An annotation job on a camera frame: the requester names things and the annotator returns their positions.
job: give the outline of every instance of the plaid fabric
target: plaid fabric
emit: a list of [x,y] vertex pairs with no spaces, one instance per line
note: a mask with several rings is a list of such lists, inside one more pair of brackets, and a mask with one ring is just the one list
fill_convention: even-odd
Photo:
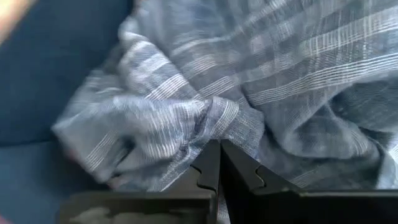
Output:
[[210,139],[308,189],[397,188],[398,1],[145,0],[54,131],[120,190]]

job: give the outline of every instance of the seat cushion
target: seat cushion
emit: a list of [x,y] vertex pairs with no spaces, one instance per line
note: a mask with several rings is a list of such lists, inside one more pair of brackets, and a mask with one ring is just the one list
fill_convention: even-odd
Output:
[[0,148],[0,216],[14,224],[54,224],[71,194],[106,190],[55,142]]
[[0,146],[52,138],[73,92],[117,43],[132,0],[36,0],[0,45]]

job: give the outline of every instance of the blue checked cloth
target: blue checked cloth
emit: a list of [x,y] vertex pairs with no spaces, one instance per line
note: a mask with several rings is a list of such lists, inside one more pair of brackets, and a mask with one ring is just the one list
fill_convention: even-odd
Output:
[[397,0],[145,0],[119,36],[53,127],[99,182],[163,190],[229,139],[302,188],[398,188]]

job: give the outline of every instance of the gray plaid shirt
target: gray plaid shirt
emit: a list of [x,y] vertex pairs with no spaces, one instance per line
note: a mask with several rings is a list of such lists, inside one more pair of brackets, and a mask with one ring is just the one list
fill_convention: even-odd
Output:
[[229,139],[299,187],[398,187],[398,1],[145,0],[119,36],[53,128],[98,181],[163,190]]

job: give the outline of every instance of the black plastic part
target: black plastic part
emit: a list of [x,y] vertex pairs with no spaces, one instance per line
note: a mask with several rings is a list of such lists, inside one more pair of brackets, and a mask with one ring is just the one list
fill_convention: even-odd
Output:
[[119,213],[183,213],[186,224],[215,224],[220,177],[220,144],[210,141],[191,167],[164,192],[87,192],[74,195],[62,205],[59,224],[91,208]]
[[[398,191],[306,191],[279,177],[230,142],[221,142],[221,184],[232,224],[398,223]],[[260,186],[258,179],[264,183]]]

